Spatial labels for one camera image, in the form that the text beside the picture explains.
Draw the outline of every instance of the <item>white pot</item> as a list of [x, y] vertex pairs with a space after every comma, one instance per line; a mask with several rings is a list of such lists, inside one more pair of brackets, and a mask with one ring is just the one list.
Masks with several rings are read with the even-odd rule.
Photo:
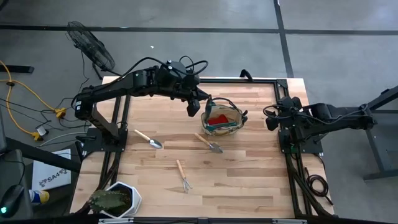
[[137, 189], [135, 187], [131, 187], [130, 185], [127, 185], [127, 184], [122, 183], [120, 181], [117, 181], [112, 186], [108, 187], [108, 189], [106, 189], [106, 190], [111, 190], [113, 187], [115, 187], [117, 185], [123, 185], [123, 186], [128, 187], [129, 189], [131, 189], [131, 193], [132, 193], [131, 194], [132, 195], [131, 207], [126, 212], [124, 212], [123, 214], [121, 214], [118, 217], [115, 217], [115, 216], [113, 216], [113, 215], [111, 215], [111, 214], [109, 214], [108, 212], [105, 212], [105, 211], [101, 211], [101, 213], [105, 214], [105, 215], [107, 215], [109, 217], [112, 217], [112, 218], [122, 218], [122, 217], [125, 217], [125, 216], [134, 215], [135, 213], [137, 213], [138, 208], [139, 208], [139, 206], [141, 204], [141, 201], [142, 201], [141, 195], [139, 195], [139, 193], [138, 193], [138, 191], [137, 191]]

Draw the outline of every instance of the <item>wood grain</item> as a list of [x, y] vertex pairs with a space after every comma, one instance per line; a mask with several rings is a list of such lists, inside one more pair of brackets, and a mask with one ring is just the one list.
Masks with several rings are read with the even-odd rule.
[[[114, 77], [104, 77], [110, 82]], [[308, 104], [302, 79], [288, 79], [289, 92]], [[280, 153], [276, 131], [268, 131], [263, 107], [275, 103], [274, 89], [267, 84], [200, 84], [213, 97], [227, 97], [242, 110], [248, 121], [236, 134], [206, 136], [224, 153], [212, 153], [195, 133], [202, 136], [200, 114], [187, 116], [186, 103], [163, 96], [131, 98], [126, 150], [122, 154], [118, 180], [137, 188], [142, 205], [137, 217], [262, 217], [294, 216], [285, 157]], [[124, 98], [119, 114], [122, 114]], [[98, 111], [110, 121], [114, 100], [98, 103]], [[132, 130], [138, 129], [160, 141], [164, 148], [153, 149]], [[77, 211], [95, 190], [104, 153], [95, 152], [83, 161], [71, 207]], [[192, 185], [184, 193], [177, 168], [179, 160]], [[313, 155], [303, 155], [311, 174], [325, 176], [322, 164]], [[302, 193], [298, 190], [303, 209]], [[333, 207], [318, 198], [326, 210]]]

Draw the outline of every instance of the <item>fan grille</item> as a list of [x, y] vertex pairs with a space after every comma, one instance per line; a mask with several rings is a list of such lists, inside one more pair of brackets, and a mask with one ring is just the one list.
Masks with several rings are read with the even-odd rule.
[[80, 22], [68, 22], [68, 35], [75, 47], [80, 49], [100, 69], [112, 71], [115, 62], [105, 46]]

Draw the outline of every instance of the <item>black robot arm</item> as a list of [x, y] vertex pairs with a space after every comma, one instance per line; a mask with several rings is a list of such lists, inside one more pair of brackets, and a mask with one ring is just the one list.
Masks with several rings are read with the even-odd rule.
[[181, 62], [168, 61], [161, 67], [136, 70], [111, 83], [82, 89], [74, 100], [75, 116], [96, 126], [104, 138], [118, 140], [118, 127], [107, 122], [96, 110], [97, 102], [125, 95], [162, 95], [171, 100], [177, 98], [182, 102], [187, 101], [188, 115], [194, 116], [200, 109], [199, 101], [210, 97], [197, 87], [199, 83], [199, 76], [192, 70], [187, 70]]
[[[268, 108], [277, 109], [279, 114], [267, 111]], [[376, 124], [366, 104], [341, 108], [324, 103], [302, 106], [297, 97], [283, 97], [276, 105], [265, 107], [263, 112], [268, 117], [268, 130], [275, 130], [279, 124], [287, 128], [288, 131], [285, 129], [283, 132], [289, 132], [290, 144], [299, 144], [313, 136], [345, 128], [369, 129]]]

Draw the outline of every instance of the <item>wooden handle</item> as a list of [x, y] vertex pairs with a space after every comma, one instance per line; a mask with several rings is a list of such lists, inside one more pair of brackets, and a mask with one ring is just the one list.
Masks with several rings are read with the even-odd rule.
[[178, 165], [178, 169], [180, 170], [180, 174], [181, 174], [182, 178], [183, 179], [186, 178], [185, 174], [184, 174], [184, 170], [182, 170], [182, 166], [181, 166], [181, 163], [179, 160], [177, 160], [177, 165]]
[[142, 134], [141, 132], [139, 132], [138, 130], [134, 130], [135, 133], [137, 133], [139, 136], [141, 136], [143, 139], [145, 139], [146, 141], [149, 141], [150, 138], [148, 136], [146, 136], [145, 134]]
[[206, 139], [204, 139], [204, 138], [203, 138], [202, 136], [200, 136], [198, 133], [195, 133], [195, 136], [196, 136], [199, 140], [203, 141], [203, 143], [205, 143], [207, 146], [210, 145], [210, 142], [208, 142]]

